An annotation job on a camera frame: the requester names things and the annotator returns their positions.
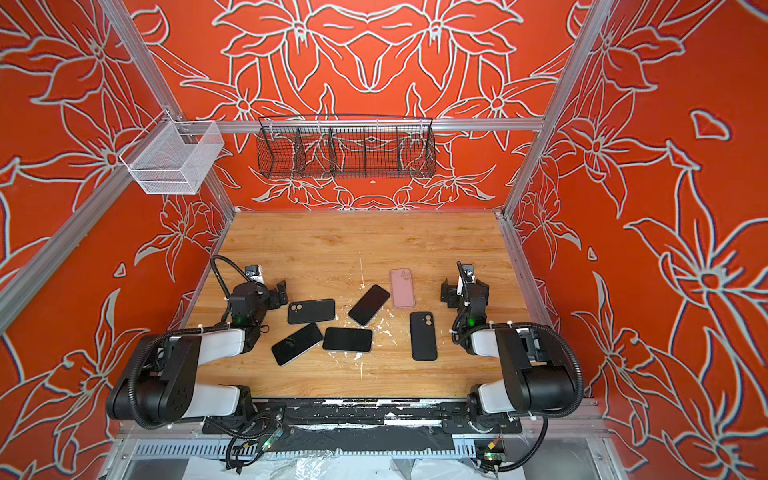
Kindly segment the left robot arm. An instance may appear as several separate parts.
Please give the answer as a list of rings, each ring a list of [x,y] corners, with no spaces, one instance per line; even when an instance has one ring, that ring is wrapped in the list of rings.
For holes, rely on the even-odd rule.
[[[108,417],[147,430],[188,419],[232,430],[255,418],[248,387],[202,383],[198,368],[250,352],[265,329],[267,312],[288,303],[284,281],[273,289],[248,281],[229,294],[219,323],[143,336],[108,396]]]

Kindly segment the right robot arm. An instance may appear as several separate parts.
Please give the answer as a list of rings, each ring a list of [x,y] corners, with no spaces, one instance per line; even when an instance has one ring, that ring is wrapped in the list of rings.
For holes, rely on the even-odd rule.
[[[440,301],[456,311],[452,342],[470,355],[495,358],[501,378],[470,389],[466,418],[486,427],[503,416],[563,418],[584,396],[579,360],[553,328],[536,322],[493,322],[486,307],[490,288],[481,281],[457,285],[445,280]]]

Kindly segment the black smartphone picked up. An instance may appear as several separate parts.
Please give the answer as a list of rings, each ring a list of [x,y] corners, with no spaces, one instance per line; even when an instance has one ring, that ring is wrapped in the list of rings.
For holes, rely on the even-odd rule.
[[[378,284],[372,285],[349,310],[348,316],[360,326],[366,326],[389,300],[390,293]]]

